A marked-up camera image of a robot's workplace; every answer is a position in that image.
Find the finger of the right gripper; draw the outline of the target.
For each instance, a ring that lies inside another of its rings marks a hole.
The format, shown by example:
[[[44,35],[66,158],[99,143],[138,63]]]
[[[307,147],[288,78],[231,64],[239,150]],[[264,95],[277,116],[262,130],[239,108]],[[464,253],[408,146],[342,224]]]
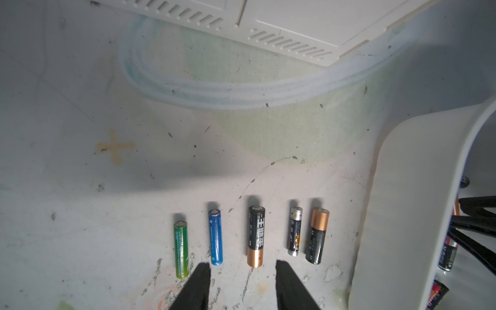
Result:
[[[454,228],[448,230],[448,236],[495,275],[495,252]]]
[[[463,215],[452,215],[450,227],[473,231],[495,238],[495,196],[459,198],[458,206]]]

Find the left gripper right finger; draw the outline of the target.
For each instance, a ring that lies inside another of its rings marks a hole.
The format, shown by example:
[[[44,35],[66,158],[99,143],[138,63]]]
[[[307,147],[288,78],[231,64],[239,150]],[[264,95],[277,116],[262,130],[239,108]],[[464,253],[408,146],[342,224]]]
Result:
[[[279,310],[319,310],[309,291],[288,262],[276,261],[276,299]]]

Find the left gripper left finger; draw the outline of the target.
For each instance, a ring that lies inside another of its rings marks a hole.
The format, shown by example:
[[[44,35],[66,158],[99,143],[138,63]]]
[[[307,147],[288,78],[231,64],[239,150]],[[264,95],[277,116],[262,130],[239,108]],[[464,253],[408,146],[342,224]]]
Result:
[[[169,310],[207,310],[210,286],[210,264],[199,263]]]

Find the black copper Duracell battery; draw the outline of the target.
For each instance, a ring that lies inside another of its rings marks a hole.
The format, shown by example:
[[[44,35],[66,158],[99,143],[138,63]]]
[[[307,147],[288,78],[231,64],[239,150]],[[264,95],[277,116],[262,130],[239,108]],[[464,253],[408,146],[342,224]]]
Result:
[[[310,220],[310,236],[307,244],[306,260],[314,265],[322,261],[326,232],[328,228],[329,211],[313,208]]]

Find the blue battery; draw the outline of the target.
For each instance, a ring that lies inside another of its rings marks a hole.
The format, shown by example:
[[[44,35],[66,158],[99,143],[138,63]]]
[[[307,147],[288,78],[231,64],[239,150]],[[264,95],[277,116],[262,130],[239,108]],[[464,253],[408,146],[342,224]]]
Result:
[[[223,264],[222,215],[218,209],[209,211],[209,231],[211,244],[211,263],[214,266]]]

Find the white plastic storage box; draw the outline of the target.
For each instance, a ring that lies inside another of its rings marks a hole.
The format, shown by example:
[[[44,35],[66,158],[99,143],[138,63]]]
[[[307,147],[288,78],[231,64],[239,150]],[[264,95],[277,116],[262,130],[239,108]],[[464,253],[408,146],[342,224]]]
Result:
[[[377,159],[348,307],[425,309],[462,172],[495,99],[410,118]]]

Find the black red silver AAA battery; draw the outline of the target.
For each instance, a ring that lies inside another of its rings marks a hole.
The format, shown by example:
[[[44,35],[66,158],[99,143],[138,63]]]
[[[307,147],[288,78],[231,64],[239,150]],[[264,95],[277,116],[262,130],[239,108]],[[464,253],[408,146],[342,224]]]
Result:
[[[457,254],[458,243],[449,236],[446,237],[440,254],[438,267],[444,271],[451,271]]]

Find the red green AAA battery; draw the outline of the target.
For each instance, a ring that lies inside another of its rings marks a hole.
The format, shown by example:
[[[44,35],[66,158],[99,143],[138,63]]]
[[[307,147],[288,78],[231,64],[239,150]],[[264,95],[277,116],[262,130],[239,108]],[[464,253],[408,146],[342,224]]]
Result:
[[[434,280],[431,293],[428,298],[426,310],[434,310],[441,303],[443,298],[447,295],[450,289],[438,280]]]

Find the floral table mat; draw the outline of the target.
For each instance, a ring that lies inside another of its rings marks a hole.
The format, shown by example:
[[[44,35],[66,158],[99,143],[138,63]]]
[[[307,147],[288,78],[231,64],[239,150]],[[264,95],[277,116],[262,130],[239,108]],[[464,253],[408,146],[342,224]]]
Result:
[[[438,1],[330,67],[96,1],[2,1],[1,308],[168,309],[184,286],[173,225],[188,224],[194,269],[218,208],[209,309],[275,309],[277,260],[321,309],[346,309],[388,133],[494,94],[494,1]]]

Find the beige desktop file organizer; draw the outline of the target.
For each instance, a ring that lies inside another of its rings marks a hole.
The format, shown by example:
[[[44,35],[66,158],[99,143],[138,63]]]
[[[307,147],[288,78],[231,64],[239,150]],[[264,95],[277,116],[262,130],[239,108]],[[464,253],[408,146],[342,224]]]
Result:
[[[434,4],[428,0],[102,0],[328,67]]]

